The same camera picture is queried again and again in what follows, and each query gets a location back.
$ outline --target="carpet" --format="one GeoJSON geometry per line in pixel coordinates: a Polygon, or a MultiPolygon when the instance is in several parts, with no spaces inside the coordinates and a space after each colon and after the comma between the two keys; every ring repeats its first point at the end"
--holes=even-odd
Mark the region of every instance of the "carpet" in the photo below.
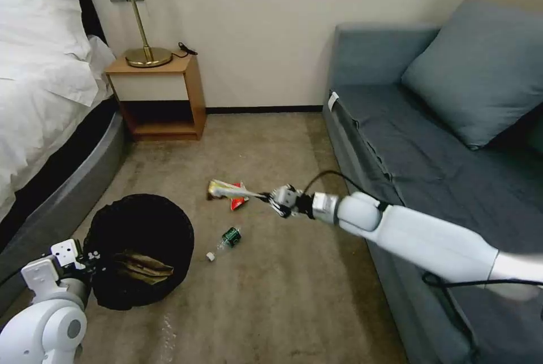
{"type": "MultiPolygon", "coordinates": [[[[134,144],[75,237],[105,204],[160,194],[194,226],[191,268],[154,305],[117,312],[91,298],[79,363],[407,362],[362,239],[302,216],[281,219],[257,200],[232,212],[228,201],[205,199],[213,178],[254,191],[303,188],[329,168],[338,166],[320,114],[212,115],[199,142],[134,144]],[[208,262],[231,226],[241,242],[208,262]]],[[[347,193],[335,176],[312,189],[347,193]]]]}

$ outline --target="brass lamp base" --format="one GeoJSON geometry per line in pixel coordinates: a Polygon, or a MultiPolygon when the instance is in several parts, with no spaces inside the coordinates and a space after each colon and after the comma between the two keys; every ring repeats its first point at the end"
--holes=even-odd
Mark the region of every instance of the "brass lamp base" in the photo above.
{"type": "Polygon", "coordinates": [[[149,47],[147,54],[145,48],[130,49],[124,54],[126,62],[132,67],[157,67],[170,63],[173,59],[172,53],[161,47],[149,47]]]}

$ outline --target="green bottle label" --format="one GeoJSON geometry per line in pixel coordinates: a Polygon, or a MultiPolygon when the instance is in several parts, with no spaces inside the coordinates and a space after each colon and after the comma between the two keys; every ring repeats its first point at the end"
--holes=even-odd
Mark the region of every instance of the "green bottle label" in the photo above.
{"type": "Polygon", "coordinates": [[[240,234],[237,228],[230,227],[230,229],[222,235],[222,239],[229,246],[233,247],[239,242],[239,240],[242,239],[242,235],[240,234]]]}

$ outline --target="wooden nightstand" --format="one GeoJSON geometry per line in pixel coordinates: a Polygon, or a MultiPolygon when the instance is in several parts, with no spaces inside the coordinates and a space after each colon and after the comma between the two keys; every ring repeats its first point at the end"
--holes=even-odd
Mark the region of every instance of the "wooden nightstand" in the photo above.
{"type": "Polygon", "coordinates": [[[106,74],[136,141],[200,139],[206,115],[196,57],[151,68],[130,67],[121,57],[106,74]]]}

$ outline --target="trash bag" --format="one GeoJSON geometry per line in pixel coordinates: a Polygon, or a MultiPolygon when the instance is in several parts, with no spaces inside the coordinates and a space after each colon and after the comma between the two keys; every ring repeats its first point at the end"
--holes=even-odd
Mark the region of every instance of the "trash bag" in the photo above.
{"type": "Polygon", "coordinates": [[[165,197],[133,194],[98,210],[85,255],[98,253],[91,286],[100,306],[129,310],[155,303],[187,276],[194,230],[165,197]]]}

